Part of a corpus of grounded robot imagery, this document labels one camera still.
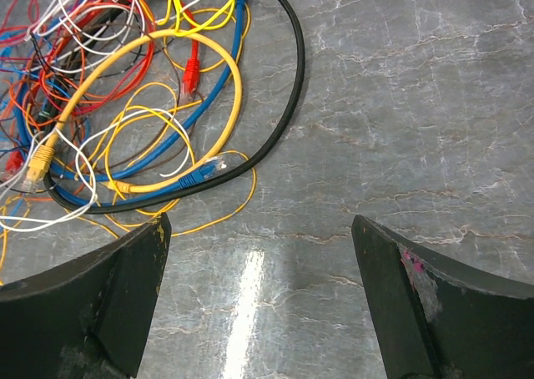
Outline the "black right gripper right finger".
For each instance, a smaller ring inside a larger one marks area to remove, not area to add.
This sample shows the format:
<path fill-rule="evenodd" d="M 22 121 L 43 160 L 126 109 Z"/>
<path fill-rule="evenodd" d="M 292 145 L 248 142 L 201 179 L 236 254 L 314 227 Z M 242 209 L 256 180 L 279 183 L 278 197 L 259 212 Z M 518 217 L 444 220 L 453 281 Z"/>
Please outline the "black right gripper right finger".
<path fill-rule="evenodd" d="M 531 378 L 533 287 L 356 215 L 351 234 L 389 378 Z"/>

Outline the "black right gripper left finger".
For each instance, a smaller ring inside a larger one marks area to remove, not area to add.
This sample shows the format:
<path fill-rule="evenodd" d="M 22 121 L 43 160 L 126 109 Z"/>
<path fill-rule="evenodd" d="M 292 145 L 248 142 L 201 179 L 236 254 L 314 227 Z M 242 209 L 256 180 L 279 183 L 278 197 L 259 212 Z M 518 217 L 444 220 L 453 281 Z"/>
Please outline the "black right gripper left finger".
<path fill-rule="evenodd" d="M 3 378 L 135 378 L 169 253 L 160 215 L 1 288 Z"/>

